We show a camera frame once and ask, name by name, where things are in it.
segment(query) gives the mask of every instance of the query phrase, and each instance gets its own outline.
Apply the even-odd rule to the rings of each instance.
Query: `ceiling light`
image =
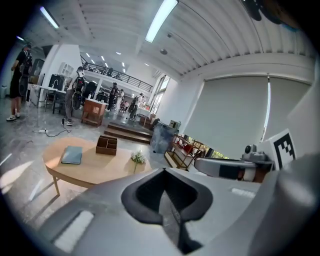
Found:
[[[47,20],[52,24],[52,26],[55,29],[59,28],[58,24],[54,21],[54,19],[50,16],[50,14],[47,12],[47,10],[43,6],[40,7],[40,11],[43,13],[43,15],[47,18]]]
[[[162,24],[165,22],[168,15],[178,4],[177,0],[164,0],[161,4],[158,12],[156,13],[148,33],[146,34],[145,40],[152,43],[161,28]]]

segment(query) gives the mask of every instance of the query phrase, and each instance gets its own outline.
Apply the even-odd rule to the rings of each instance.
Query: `small flower bouquet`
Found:
[[[144,154],[142,153],[141,149],[139,149],[137,152],[132,152],[131,159],[134,161],[133,173],[136,172],[136,168],[137,168],[138,164],[143,164],[146,161],[146,158],[145,158]]]

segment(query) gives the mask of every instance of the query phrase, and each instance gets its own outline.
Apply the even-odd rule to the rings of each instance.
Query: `wooden box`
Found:
[[[117,154],[117,138],[100,136],[95,147],[97,154],[105,154],[115,156]]]

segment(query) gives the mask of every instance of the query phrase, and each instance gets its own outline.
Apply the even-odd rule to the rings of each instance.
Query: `oval coffee table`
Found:
[[[119,179],[134,174],[135,163],[130,150],[117,148],[116,155],[97,154],[96,145],[77,137],[65,137],[49,145],[43,153],[43,161],[49,174],[53,177],[54,186],[60,195],[57,178],[74,185],[90,188],[96,184]],[[67,146],[82,147],[80,164],[61,163]],[[135,173],[151,171],[148,160],[138,164]]]

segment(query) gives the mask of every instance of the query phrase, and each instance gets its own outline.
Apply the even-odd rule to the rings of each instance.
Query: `laptop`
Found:
[[[61,163],[79,165],[81,163],[82,147],[68,146],[62,157]]]

